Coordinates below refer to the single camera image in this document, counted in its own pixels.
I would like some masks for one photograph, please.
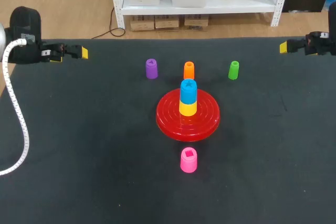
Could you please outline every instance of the purple cup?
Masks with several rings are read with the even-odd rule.
[[[146,61],[146,76],[148,79],[156,79],[158,76],[158,64],[154,59]]]

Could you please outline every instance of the red plastic disc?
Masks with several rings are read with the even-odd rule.
[[[207,138],[217,129],[220,122],[219,106],[207,92],[197,90],[197,112],[183,116],[180,105],[180,89],[165,94],[156,108],[156,122],[167,136],[183,142],[194,142]]]

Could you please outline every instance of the shelf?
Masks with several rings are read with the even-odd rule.
[[[221,14],[221,13],[272,13],[276,0],[207,0],[201,8],[178,8],[172,0],[161,0],[158,6],[130,6],[123,1],[123,15]]]

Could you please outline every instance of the pink cup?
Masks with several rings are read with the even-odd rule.
[[[193,173],[197,169],[197,152],[191,147],[183,149],[181,153],[181,169],[185,173]]]

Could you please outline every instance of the black cable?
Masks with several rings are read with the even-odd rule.
[[[93,38],[91,38],[91,39],[99,38],[99,37],[104,36],[105,34],[108,34],[108,33],[110,33],[112,36],[115,36],[115,37],[122,37],[122,36],[124,36],[124,34],[126,33],[126,31],[125,31],[124,28],[117,27],[117,28],[111,29],[111,26],[112,26],[112,14],[113,14],[113,11],[114,11],[114,8],[113,8],[112,11],[111,11],[111,19],[110,19],[110,26],[109,26],[110,30],[108,30],[106,33],[103,33],[103,34],[101,34],[101,35],[95,36],[95,37],[93,37]],[[123,33],[122,33],[121,35],[116,35],[116,34],[114,34],[113,31],[115,31],[115,30],[117,30],[117,29],[121,29],[121,30],[123,30]]]
[[[113,8],[112,11],[111,11],[110,26],[109,26],[109,29],[110,29],[110,30],[108,30],[106,33],[103,33],[103,34],[101,34],[101,35],[95,36],[95,37],[93,37],[93,38],[91,38],[91,39],[99,38],[99,37],[104,36],[105,34],[108,34],[108,33],[110,33],[110,34],[111,34],[112,36],[114,36],[114,37],[122,37],[122,36],[124,36],[124,34],[126,33],[126,31],[125,31],[124,28],[121,28],[121,27],[117,27],[117,28],[114,28],[114,29],[111,28],[111,26],[112,26],[112,15],[113,15],[113,11],[114,11],[114,8]],[[117,29],[121,29],[121,30],[123,31],[123,33],[122,33],[121,35],[116,35],[116,34],[114,34],[113,31],[115,31],[115,30],[117,30]]]

